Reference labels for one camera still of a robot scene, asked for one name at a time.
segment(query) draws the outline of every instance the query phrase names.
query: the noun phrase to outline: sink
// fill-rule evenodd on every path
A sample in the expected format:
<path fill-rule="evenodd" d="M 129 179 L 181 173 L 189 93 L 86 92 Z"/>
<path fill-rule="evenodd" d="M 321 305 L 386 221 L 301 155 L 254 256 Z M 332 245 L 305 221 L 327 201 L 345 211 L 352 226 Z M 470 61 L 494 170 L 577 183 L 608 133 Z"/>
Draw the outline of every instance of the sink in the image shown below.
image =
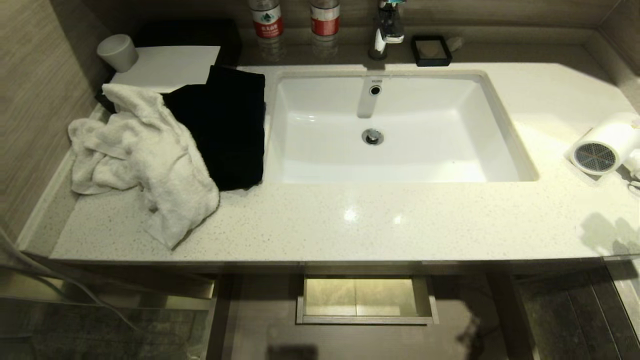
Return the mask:
<path fill-rule="evenodd" d="M 282 78 L 265 181 L 534 181 L 484 74 Z"/>

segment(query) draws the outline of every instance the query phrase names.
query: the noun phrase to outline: red bottle label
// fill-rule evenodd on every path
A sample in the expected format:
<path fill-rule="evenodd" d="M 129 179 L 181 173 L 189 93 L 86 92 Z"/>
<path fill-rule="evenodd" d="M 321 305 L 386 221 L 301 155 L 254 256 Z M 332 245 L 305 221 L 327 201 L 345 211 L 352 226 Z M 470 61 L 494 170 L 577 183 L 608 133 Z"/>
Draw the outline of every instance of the red bottle label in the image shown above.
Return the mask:
<path fill-rule="evenodd" d="M 327 37 L 335 35 L 340 29 L 340 5 L 331 9 L 320 9 L 311 6 L 311 31 L 316 35 Z"/>
<path fill-rule="evenodd" d="M 275 38 L 282 35 L 284 27 L 282 26 L 282 13 L 280 13 L 280 5 L 267 11 L 251 11 L 253 15 L 253 26 L 255 33 L 261 38 Z"/>

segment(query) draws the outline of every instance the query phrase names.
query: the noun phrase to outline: black soap dish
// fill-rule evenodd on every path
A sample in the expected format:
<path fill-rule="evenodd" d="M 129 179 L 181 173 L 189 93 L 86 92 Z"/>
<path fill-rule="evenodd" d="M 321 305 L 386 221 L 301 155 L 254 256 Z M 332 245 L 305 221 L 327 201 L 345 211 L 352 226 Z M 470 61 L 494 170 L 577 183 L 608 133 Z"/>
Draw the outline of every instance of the black soap dish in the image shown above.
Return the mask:
<path fill-rule="evenodd" d="M 449 66 L 453 59 L 447 42 L 440 36 L 414 36 L 411 49 L 418 66 Z"/>

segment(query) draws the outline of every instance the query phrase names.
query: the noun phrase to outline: white towel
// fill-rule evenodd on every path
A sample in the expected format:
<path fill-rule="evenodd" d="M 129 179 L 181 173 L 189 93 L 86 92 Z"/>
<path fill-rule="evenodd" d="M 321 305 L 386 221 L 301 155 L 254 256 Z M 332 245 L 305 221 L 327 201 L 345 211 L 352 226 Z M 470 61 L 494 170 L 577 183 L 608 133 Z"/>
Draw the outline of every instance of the white towel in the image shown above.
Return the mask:
<path fill-rule="evenodd" d="M 169 249 L 218 207 L 218 187 L 189 130 L 162 96 L 128 85 L 102 90 L 118 113 L 107 124 L 78 119 L 69 125 L 76 153 L 72 189 L 96 194 L 140 185 L 151 211 L 145 230 Z"/>

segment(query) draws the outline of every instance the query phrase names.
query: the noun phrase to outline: towel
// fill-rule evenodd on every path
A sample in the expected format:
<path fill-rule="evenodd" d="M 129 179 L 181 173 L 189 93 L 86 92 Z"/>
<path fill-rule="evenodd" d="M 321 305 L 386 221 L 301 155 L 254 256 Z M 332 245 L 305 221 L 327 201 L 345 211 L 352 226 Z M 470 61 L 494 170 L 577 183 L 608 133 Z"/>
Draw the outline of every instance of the towel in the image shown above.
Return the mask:
<path fill-rule="evenodd" d="M 186 85 L 163 97 L 191 131 L 220 191 L 262 181 L 264 75 L 212 66 L 206 85 Z"/>
<path fill-rule="evenodd" d="M 145 230 L 173 249 L 218 207 L 220 195 L 191 133 L 175 120 L 162 95 L 105 84 L 118 113 L 107 124 L 78 119 L 68 128 L 76 160 L 72 189 L 97 194 L 143 188 L 150 211 Z"/>

